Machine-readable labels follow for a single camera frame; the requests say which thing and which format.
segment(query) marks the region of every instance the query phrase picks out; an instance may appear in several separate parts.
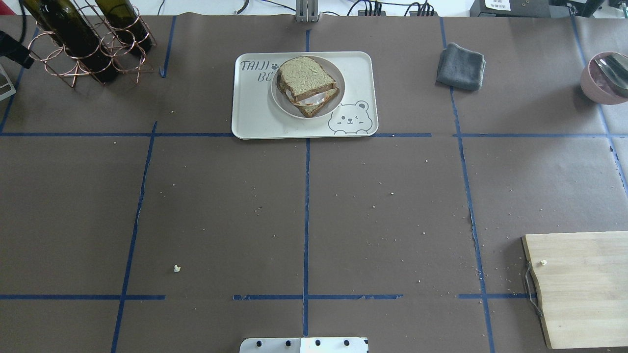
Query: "cutting board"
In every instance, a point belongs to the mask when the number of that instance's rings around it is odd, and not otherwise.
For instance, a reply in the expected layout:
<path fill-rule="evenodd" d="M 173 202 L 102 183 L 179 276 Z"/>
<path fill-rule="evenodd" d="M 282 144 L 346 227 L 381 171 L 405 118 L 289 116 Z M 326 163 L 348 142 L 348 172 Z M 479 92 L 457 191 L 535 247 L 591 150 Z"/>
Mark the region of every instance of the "cutting board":
<path fill-rule="evenodd" d="M 628 346 L 628 232 L 528 234 L 549 348 Z"/>

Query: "wine bottle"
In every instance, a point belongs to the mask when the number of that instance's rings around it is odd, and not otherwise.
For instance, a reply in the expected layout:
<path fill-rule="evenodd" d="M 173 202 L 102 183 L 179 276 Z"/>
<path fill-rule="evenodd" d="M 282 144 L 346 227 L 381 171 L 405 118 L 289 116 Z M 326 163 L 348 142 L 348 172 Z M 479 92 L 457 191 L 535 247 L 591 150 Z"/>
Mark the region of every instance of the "wine bottle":
<path fill-rule="evenodd" d="M 100 82 L 113 81 L 118 71 L 112 58 L 105 55 L 107 48 L 70 0 L 40 0 L 40 13 L 44 22 L 55 32 L 73 57 Z"/>
<path fill-rule="evenodd" d="M 30 12 L 31 15 L 33 15 L 33 18 L 35 19 L 35 21 L 37 21 L 37 25 L 39 25 L 41 29 L 43 29 L 46 32 L 52 32 L 50 27 L 46 24 L 46 21 L 43 19 L 43 16 L 41 15 L 41 12 L 40 12 L 41 1 L 40 0 L 22 0 L 22 4 L 28 10 L 28 12 Z M 52 38 L 52 40 L 55 42 L 56 45 L 63 46 L 63 43 L 61 43 L 61 40 L 59 40 L 59 37 L 57 37 L 56 34 L 51 34 L 50 37 Z"/>
<path fill-rule="evenodd" d="M 123 30 L 116 32 L 123 45 L 132 45 L 133 37 L 135 37 L 135 41 L 144 52 L 147 53 L 153 47 L 146 28 L 142 22 L 138 21 L 138 16 L 129 0 L 96 0 L 96 4 L 111 26 Z M 131 54 L 140 56 L 142 52 L 133 48 Z"/>

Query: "white tray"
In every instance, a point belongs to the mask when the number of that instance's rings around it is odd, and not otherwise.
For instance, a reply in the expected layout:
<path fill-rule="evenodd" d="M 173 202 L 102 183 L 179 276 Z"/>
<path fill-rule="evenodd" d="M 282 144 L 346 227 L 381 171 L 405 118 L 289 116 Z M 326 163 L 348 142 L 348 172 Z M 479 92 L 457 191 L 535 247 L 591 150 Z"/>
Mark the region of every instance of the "white tray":
<path fill-rule="evenodd" d="M 340 105 L 327 114 L 297 119 L 271 95 L 277 68 L 308 55 L 332 62 L 342 73 L 345 92 Z M 377 105 L 371 57 L 364 52 L 248 53 L 235 61 L 231 130 L 241 139 L 370 136 L 377 131 Z M 348 124 L 357 116 L 363 124 Z"/>

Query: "white label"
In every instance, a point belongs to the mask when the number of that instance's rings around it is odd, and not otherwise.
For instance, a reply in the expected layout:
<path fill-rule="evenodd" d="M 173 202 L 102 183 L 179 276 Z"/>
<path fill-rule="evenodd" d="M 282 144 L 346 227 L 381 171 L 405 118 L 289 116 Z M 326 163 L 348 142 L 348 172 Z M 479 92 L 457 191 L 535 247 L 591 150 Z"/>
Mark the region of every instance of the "white label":
<path fill-rule="evenodd" d="M 484 4 L 489 9 L 510 11 L 510 0 L 484 0 Z"/>

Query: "table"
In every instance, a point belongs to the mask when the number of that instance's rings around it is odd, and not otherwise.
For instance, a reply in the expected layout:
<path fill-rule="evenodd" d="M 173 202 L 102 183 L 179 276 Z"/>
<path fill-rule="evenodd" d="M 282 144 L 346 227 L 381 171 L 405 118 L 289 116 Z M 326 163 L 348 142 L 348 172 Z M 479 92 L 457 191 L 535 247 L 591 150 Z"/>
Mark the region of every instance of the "table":
<path fill-rule="evenodd" d="M 304 335 L 549 351 L 521 237 L 628 228 L 626 105 L 578 88 L 585 59 L 628 52 L 625 21 L 146 21 L 165 77 L 137 87 L 71 90 L 3 61 L 18 93 L 0 102 L 2 351 L 235 352 Z M 480 91 L 435 83 L 449 41 L 486 56 Z M 377 134 L 233 137 L 236 58 L 306 48 L 371 56 Z"/>

